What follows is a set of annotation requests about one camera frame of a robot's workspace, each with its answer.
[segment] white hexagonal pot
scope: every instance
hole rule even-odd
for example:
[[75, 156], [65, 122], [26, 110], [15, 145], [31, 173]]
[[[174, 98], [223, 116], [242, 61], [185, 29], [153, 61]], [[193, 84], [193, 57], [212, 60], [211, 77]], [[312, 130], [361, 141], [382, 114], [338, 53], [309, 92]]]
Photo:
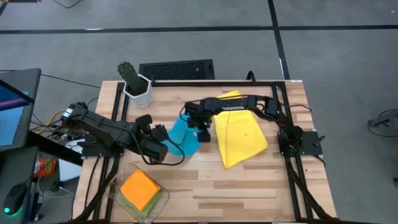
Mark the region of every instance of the white hexagonal pot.
[[138, 77], [140, 77], [141, 79], [143, 79], [145, 82], [148, 83], [147, 91], [138, 96], [133, 96], [126, 90], [127, 83], [124, 83], [123, 92], [131, 99], [134, 106], [145, 108], [149, 106], [150, 103], [154, 100], [154, 94], [152, 93], [152, 85], [150, 84], [150, 80], [144, 77], [143, 75], [138, 74]]

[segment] potted cactus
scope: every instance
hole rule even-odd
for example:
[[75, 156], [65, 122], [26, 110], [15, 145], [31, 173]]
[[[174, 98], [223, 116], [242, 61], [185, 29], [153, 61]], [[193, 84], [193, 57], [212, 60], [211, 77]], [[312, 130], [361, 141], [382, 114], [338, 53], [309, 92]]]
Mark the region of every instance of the potted cactus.
[[118, 65], [118, 72], [124, 81], [126, 81], [124, 84], [124, 93], [130, 97], [134, 106], [147, 107], [154, 100], [150, 80], [137, 74], [129, 62], [120, 63]]

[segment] artificial cactus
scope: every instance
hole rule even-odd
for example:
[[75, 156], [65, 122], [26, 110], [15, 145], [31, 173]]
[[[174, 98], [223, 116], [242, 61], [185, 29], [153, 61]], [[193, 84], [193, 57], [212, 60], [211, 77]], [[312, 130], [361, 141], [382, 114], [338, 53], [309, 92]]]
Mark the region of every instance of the artificial cactus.
[[136, 70], [129, 62], [122, 62], [118, 65], [118, 72], [120, 76], [126, 81], [129, 86], [129, 92], [133, 96], [143, 94], [147, 90], [147, 83], [138, 77]]

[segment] computer monitor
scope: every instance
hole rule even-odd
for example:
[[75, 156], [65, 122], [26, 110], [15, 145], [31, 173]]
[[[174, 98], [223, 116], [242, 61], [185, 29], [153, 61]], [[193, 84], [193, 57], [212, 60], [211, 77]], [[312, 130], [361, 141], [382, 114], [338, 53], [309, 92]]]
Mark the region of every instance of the computer monitor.
[[34, 100], [0, 80], [0, 111], [34, 104]]

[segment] yellow cloth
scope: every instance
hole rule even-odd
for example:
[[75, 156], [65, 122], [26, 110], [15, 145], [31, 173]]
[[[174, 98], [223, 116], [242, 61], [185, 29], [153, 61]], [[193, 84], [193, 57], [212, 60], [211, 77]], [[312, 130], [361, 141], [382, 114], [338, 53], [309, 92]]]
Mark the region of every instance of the yellow cloth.
[[[233, 90], [219, 96], [237, 96]], [[259, 124], [251, 111], [224, 111], [214, 116], [218, 147], [226, 169], [268, 148]]]

